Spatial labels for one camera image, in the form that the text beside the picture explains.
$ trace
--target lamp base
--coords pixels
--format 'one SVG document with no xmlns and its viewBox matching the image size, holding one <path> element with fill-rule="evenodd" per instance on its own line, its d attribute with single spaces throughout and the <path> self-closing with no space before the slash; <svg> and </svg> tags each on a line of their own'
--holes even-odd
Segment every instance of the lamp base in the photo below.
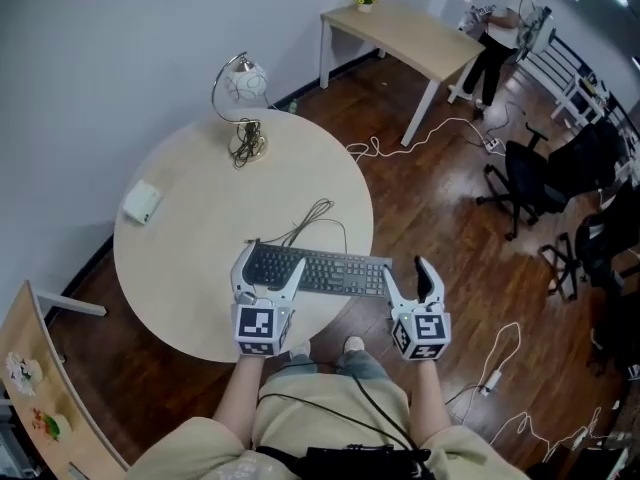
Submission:
<svg viewBox="0 0 640 480">
<path fill-rule="evenodd" d="M 262 134 L 260 124 L 249 123 L 244 128 L 238 126 L 238 130 L 229 141 L 229 154 L 236 168 L 241 168 L 247 163 L 263 158 L 267 154 L 268 146 L 269 142 Z"/>
</svg>

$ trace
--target baseboard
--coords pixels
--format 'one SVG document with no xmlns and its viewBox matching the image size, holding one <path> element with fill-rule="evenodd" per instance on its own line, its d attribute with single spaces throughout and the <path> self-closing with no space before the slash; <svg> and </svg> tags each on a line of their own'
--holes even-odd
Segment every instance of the baseboard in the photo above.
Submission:
<svg viewBox="0 0 640 480">
<path fill-rule="evenodd" d="M 357 57 L 347 62 L 346 64 L 343 64 L 342 66 L 338 66 L 337 68 L 332 69 L 329 72 L 329 77 L 331 78 L 334 76 L 341 75 L 345 71 L 348 71 L 349 69 L 354 68 L 357 65 L 362 64 L 363 62 L 369 59 L 372 59 L 374 57 L 377 57 L 378 51 L 379 50 L 377 49 L 372 50 L 369 53 L 366 53 L 365 55 Z M 319 77 L 309 82 L 308 84 L 300 87 L 300 89 L 293 91 L 291 94 L 288 94 L 284 98 L 281 98 L 275 103 L 275 106 L 277 108 L 283 109 L 287 107 L 293 100 L 300 98 L 301 96 L 303 96 L 310 90 L 315 89 L 316 87 L 320 87 Z M 91 273 L 91 271 L 98 266 L 98 264 L 104 259 L 104 257 L 107 254 L 109 254 L 111 249 L 113 249 L 113 235 L 107 238 L 105 243 L 103 243 L 100 246 L 100 248 L 95 252 L 95 254 L 91 256 L 91 258 L 89 258 L 89 261 L 87 261 L 87 263 L 78 271 L 78 273 L 75 276 L 73 276 L 73 279 L 69 282 L 67 287 L 62 291 L 61 295 L 63 297 L 72 297 L 75 291 L 80 287 L 82 282 L 87 278 L 87 276 Z M 58 313 L 59 310 L 60 308 L 56 308 L 56 307 L 51 308 L 51 311 L 49 311 L 49 313 L 47 314 L 47 317 L 45 318 L 47 325 L 49 325 L 53 321 L 55 315 Z"/>
<path fill-rule="evenodd" d="M 355 59 L 350 60 L 349 62 L 347 62 L 346 64 L 343 64 L 342 66 L 338 66 L 337 68 L 332 69 L 329 72 L 329 78 L 333 78 L 334 76 L 341 75 L 345 71 L 348 71 L 351 68 L 354 68 L 359 64 L 362 64 L 364 61 L 377 57 L 379 51 L 380 50 L 378 49 L 372 50 L 369 53 L 365 53 L 360 57 L 356 57 Z M 285 110 L 286 107 L 288 107 L 293 100 L 297 100 L 298 98 L 308 93 L 310 90 L 315 89 L 316 87 L 320 87 L 320 77 L 316 78 L 315 80 L 312 80 L 306 85 L 303 85 L 302 87 L 300 87 L 300 89 L 293 91 L 291 94 L 288 94 L 284 98 L 279 99 L 278 101 L 275 102 L 274 106 L 280 110 Z"/>
</svg>

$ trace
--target table lamp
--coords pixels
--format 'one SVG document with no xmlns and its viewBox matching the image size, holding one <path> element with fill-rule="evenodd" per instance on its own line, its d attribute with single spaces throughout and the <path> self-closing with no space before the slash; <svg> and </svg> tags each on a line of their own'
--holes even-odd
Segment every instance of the table lamp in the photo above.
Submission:
<svg viewBox="0 0 640 480">
<path fill-rule="evenodd" d="M 227 119 L 215 103 L 216 87 L 223 75 L 223 84 L 234 101 L 254 100 L 264 96 L 267 90 L 267 74 L 258 64 L 248 60 L 246 54 L 247 52 L 239 53 L 222 66 L 211 90 L 213 109 L 221 119 L 236 125 L 236 133 L 229 142 L 229 153 L 237 169 L 262 158 L 267 152 L 267 138 L 262 134 L 259 119 Z"/>
</svg>

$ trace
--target curved lamp arm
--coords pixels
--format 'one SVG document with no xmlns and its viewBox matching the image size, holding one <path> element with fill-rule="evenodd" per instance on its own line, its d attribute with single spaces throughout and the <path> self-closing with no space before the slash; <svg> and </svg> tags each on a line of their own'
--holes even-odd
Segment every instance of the curved lamp arm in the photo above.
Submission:
<svg viewBox="0 0 640 480">
<path fill-rule="evenodd" d="M 226 121 L 227 123 L 232 123 L 232 124 L 249 124 L 249 123 L 259 123 L 260 121 L 256 120 L 256 119 L 244 119 L 242 121 L 232 121 L 231 119 L 227 119 L 226 117 L 224 117 L 220 111 L 218 110 L 218 108 L 216 107 L 216 103 L 215 103 L 215 97 L 216 97 L 216 87 L 218 86 L 218 82 L 220 81 L 220 77 L 222 76 L 222 73 L 224 73 L 224 70 L 227 69 L 231 64 L 233 64 L 236 60 L 238 60 L 239 58 L 245 56 L 247 54 L 247 52 L 242 52 L 239 53 L 238 55 L 236 55 L 235 57 L 233 57 L 232 59 L 230 59 L 224 66 L 222 66 L 222 69 L 220 70 L 220 72 L 218 73 L 218 76 L 216 77 L 216 79 L 213 82 L 213 89 L 211 89 L 211 106 L 213 107 L 213 109 L 216 111 L 216 113 L 220 116 L 221 119 L 223 119 L 224 121 Z"/>
</svg>

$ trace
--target round table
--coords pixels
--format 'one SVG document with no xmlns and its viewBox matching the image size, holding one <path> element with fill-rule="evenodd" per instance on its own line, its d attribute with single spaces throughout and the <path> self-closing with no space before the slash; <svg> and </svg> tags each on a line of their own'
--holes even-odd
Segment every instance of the round table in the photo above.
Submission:
<svg viewBox="0 0 640 480">
<path fill-rule="evenodd" d="M 135 223 L 121 205 L 114 233 L 118 279 L 142 323 L 168 345 L 220 362 L 238 359 L 230 271 L 245 240 L 282 235 L 321 198 L 335 201 L 325 217 L 344 224 L 349 253 L 369 254 L 373 237 L 365 180 L 332 135 L 285 112 L 235 115 L 262 121 L 264 158 L 236 170 L 228 153 L 235 125 L 216 119 L 188 126 L 163 141 L 130 183 L 142 178 L 163 196 L 149 223 Z M 312 224 L 295 245 L 344 252 L 342 228 Z M 348 300 L 299 291 L 284 350 L 320 332 Z"/>
</svg>

